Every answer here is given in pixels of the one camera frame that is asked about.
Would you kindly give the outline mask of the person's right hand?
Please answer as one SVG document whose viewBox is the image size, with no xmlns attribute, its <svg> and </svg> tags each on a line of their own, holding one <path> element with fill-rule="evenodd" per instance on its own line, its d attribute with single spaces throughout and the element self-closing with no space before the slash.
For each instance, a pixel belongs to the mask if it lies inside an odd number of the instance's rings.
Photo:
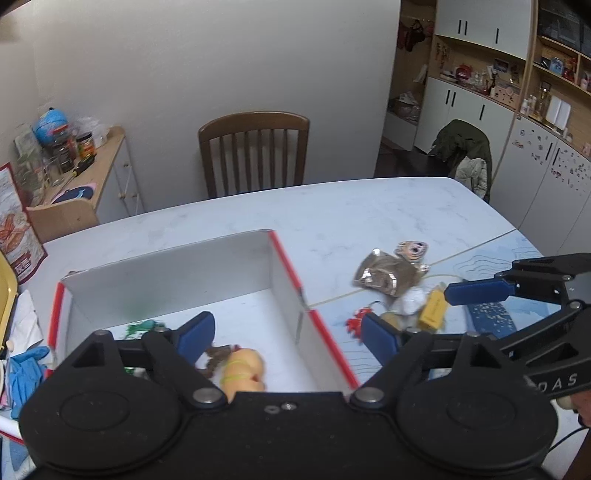
<svg viewBox="0 0 591 480">
<path fill-rule="evenodd" d="M 557 404 L 565 410 L 576 411 L 582 424 L 588 428 L 591 427 L 590 390 L 559 398 Z"/>
</svg>

